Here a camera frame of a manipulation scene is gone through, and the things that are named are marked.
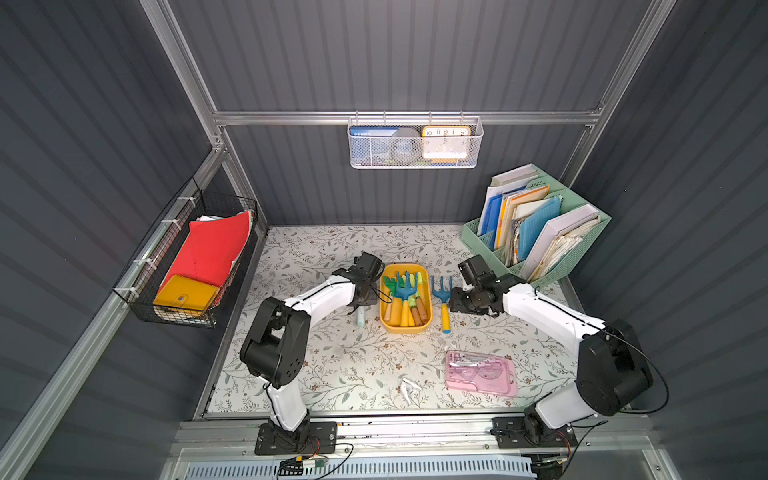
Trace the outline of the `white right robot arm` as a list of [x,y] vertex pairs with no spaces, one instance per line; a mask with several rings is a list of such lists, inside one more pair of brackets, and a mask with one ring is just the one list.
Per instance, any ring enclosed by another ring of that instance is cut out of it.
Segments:
[[575,380],[524,411],[532,439],[590,416],[610,417],[653,386],[651,362],[634,329],[558,303],[513,274],[497,276],[480,255],[458,265],[465,285],[451,289],[457,313],[508,314],[543,331],[577,359]]

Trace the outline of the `green rake wooden handle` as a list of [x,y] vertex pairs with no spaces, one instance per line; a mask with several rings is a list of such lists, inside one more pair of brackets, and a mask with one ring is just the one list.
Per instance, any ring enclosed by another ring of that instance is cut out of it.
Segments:
[[387,304],[387,306],[385,308],[385,313],[384,313],[384,316],[383,316],[383,320],[384,320],[384,322],[387,325],[389,325],[390,321],[391,321],[391,318],[392,318],[392,311],[393,311],[394,300],[396,299],[395,291],[396,291],[397,282],[393,278],[384,276],[383,277],[383,283],[384,283],[384,286],[387,289],[387,295],[389,297],[389,303]]

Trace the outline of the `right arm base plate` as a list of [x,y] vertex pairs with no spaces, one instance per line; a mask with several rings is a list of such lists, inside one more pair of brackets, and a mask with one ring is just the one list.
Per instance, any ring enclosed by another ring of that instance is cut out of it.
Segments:
[[531,416],[494,417],[490,434],[500,449],[573,448],[578,442],[570,427],[554,430]]

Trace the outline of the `blue rake yellow handle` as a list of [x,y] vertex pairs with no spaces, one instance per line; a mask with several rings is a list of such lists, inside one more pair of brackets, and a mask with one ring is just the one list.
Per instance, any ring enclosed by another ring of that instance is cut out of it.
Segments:
[[405,328],[409,326],[410,307],[408,300],[417,292],[417,286],[411,279],[411,274],[405,271],[403,274],[396,273],[396,292],[395,296],[401,300],[400,326]]
[[441,330],[443,333],[449,334],[452,331],[449,309],[452,279],[448,279],[448,287],[445,287],[444,280],[445,278],[443,276],[439,278],[431,276],[430,286],[434,296],[441,302]]

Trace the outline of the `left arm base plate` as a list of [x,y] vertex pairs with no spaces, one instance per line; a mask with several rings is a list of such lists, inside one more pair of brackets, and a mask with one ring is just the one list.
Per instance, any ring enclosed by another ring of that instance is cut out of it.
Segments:
[[259,427],[254,454],[276,456],[300,454],[330,454],[335,452],[338,439],[336,422],[306,420],[296,431],[280,428],[272,420]]

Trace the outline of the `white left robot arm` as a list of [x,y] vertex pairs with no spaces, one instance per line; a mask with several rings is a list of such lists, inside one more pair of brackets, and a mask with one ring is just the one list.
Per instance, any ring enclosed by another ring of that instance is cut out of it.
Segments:
[[270,420],[293,435],[305,428],[309,412],[296,381],[306,357],[310,329],[343,307],[357,310],[379,299],[384,263],[363,252],[347,268],[334,270],[318,286],[284,300],[261,302],[241,345],[239,359],[265,391]]

